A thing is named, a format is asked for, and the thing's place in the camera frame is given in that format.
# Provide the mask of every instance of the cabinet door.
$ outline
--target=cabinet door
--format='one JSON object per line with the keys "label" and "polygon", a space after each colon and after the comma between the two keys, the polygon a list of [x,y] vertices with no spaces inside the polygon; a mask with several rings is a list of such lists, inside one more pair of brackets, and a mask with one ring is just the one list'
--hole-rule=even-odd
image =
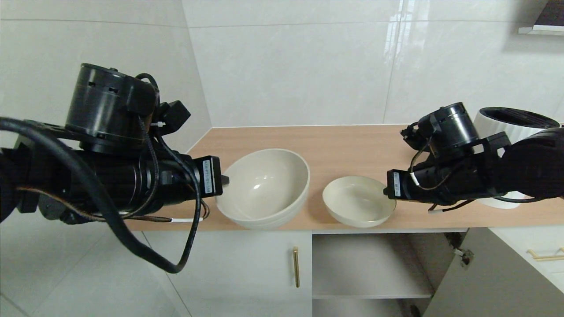
{"label": "cabinet door", "polygon": [[558,317],[564,293],[488,228],[469,230],[462,249],[474,253],[466,268],[455,257],[425,317]]}
{"label": "cabinet door", "polygon": [[[153,249],[177,261],[188,233],[145,235]],[[269,305],[294,315],[296,307],[305,307],[305,315],[311,315],[311,231],[199,232],[186,267],[169,278],[193,317],[222,315],[216,311],[222,307],[230,307],[223,315],[232,315],[240,307],[262,310]]]}

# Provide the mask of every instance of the wall tile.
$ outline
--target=wall tile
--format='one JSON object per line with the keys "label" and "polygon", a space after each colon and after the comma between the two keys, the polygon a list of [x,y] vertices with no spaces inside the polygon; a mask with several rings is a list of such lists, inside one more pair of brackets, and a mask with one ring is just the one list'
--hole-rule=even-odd
{"label": "wall tile", "polygon": [[533,23],[548,0],[404,0],[402,21]]}
{"label": "wall tile", "polygon": [[522,24],[402,23],[385,123],[406,124],[463,102],[551,116],[562,98],[564,42],[519,36]]}
{"label": "wall tile", "polygon": [[562,97],[562,100],[560,101],[560,104],[558,105],[558,108],[554,112],[552,118],[564,124],[564,96]]}
{"label": "wall tile", "polygon": [[190,29],[213,126],[382,123],[396,26]]}
{"label": "wall tile", "polygon": [[4,0],[2,19],[139,23],[186,27],[180,0]]}
{"label": "wall tile", "polygon": [[398,21],[400,0],[183,0],[189,27]]}
{"label": "wall tile", "polygon": [[34,312],[35,317],[170,316],[174,306],[146,262],[108,233]]}
{"label": "wall tile", "polygon": [[[64,125],[81,63],[150,73],[162,101],[181,100],[192,117],[166,136],[190,149],[211,127],[187,29],[69,21],[1,21],[0,115]],[[2,133],[3,146],[16,136]]]}
{"label": "wall tile", "polygon": [[0,297],[0,316],[27,317],[21,311],[19,311],[14,305],[8,302],[8,300],[4,299],[4,296]]}
{"label": "wall tile", "polygon": [[2,293],[33,312],[106,232],[103,223],[69,226],[14,211],[0,224]]}

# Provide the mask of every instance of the open shelf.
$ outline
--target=open shelf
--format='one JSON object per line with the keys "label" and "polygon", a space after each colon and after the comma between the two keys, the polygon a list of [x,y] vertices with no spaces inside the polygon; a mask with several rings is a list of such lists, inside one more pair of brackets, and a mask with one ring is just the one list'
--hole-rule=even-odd
{"label": "open shelf", "polygon": [[401,234],[314,235],[313,298],[426,298],[432,288]]}
{"label": "open shelf", "polygon": [[402,317],[397,300],[313,300],[313,317]]}

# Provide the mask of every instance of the large white bowl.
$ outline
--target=large white bowl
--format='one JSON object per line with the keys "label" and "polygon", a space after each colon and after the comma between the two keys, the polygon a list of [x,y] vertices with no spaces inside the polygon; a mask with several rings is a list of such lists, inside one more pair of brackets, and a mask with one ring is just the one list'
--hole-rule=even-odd
{"label": "large white bowl", "polygon": [[384,195],[386,186],[364,176],[346,176],[323,190],[327,211],[341,223],[357,228],[378,226],[395,209],[396,201]]}
{"label": "large white bowl", "polygon": [[306,161],[281,148],[246,155],[224,175],[230,183],[215,197],[217,207],[249,229],[273,229],[293,219],[303,208],[310,185]]}

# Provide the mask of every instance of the small white bowl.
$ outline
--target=small white bowl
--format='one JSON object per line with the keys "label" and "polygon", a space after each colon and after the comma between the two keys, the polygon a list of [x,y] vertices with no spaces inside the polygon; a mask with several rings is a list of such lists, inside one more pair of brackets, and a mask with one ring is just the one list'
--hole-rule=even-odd
{"label": "small white bowl", "polygon": [[310,185],[303,157],[281,148],[248,154],[224,175],[230,183],[215,197],[217,207],[249,229],[273,229],[293,219],[303,208]]}
{"label": "small white bowl", "polygon": [[364,176],[346,176],[330,182],[323,190],[327,211],[341,223],[357,228],[378,226],[395,209],[396,201],[382,192],[386,186]]}

